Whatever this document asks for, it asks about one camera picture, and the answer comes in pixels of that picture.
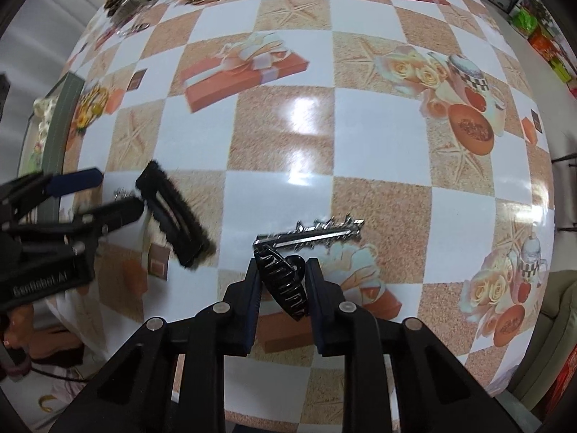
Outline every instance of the black cable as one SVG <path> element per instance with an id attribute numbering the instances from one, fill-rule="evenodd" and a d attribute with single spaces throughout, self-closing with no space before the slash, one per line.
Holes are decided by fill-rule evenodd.
<path id="1" fill-rule="evenodd" d="M 73 377 L 53 375 L 52 373 L 47 373 L 45 371 L 42 371 L 41 369 L 37 369 L 34 367 L 32 367 L 31 370 L 34 371 L 34 373 L 38 373 L 38 374 L 41 374 L 43 376 L 53 377 L 54 379 L 60 379 L 61 381 L 70 381 L 73 383 L 84 383 L 84 384 L 86 384 L 90 381 L 89 379 L 74 379 Z"/>

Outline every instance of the printed gift box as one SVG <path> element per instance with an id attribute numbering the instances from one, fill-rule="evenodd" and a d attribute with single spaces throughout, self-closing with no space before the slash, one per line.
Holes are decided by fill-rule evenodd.
<path id="1" fill-rule="evenodd" d="M 190 110 L 196 112 L 245 89 L 305 71 L 308 65 L 276 33 L 253 33 L 184 69 L 181 80 Z"/>

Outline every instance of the person's hand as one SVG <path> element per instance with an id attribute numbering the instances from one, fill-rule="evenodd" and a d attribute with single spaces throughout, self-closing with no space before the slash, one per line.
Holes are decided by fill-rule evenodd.
<path id="1" fill-rule="evenodd" d="M 34 333 L 34 306 L 20 306 L 8 313 L 10 325 L 4 332 L 4 345 L 7 348 L 20 348 L 28 345 Z"/>

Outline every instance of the white floor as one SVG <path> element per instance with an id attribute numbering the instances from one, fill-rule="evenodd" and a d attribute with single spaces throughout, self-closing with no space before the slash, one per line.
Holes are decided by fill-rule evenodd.
<path id="1" fill-rule="evenodd" d="M 577 151 L 577 100 L 565 83 L 503 18 L 503 13 L 488 3 L 486 6 L 501 28 L 504 38 L 515 51 L 535 102 L 539 107 L 549 151 L 552 158 Z M 553 165 L 555 181 L 555 225 L 571 226 L 577 222 L 577 175 L 568 163 Z M 556 232 L 553 247 L 552 271 L 577 270 L 577 233 Z"/>

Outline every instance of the metal screw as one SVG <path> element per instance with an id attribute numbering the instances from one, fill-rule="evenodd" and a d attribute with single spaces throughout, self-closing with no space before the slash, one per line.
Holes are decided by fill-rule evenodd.
<path id="1" fill-rule="evenodd" d="M 224 314 L 230 310 L 230 304 L 224 301 L 220 301 L 212 307 L 212 310 L 217 314 Z"/>
<path id="2" fill-rule="evenodd" d="M 342 312 L 355 312 L 357 310 L 357 305 L 350 301 L 343 301 L 341 304 L 339 304 L 339 309 Z"/>
<path id="3" fill-rule="evenodd" d="M 86 250 L 86 246 L 82 241 L 78 241 L 72 245 L 72 250 L 74 251 L 74 255 L 82 254 L 82 252 Z"/>
<path id="4" fill-rule="evenodd" d="M 158 330 L 164 325 L 164 321 L 161 318 L 152 318 L 146 321 L 146 328 L 148 330 Z"/>
<path id="5" fill-rule="evenodd" d="M 417 318 L 408 318 L 405 325 L 409 330 L 421 330 L 423 328 L 423 323 Z"/>

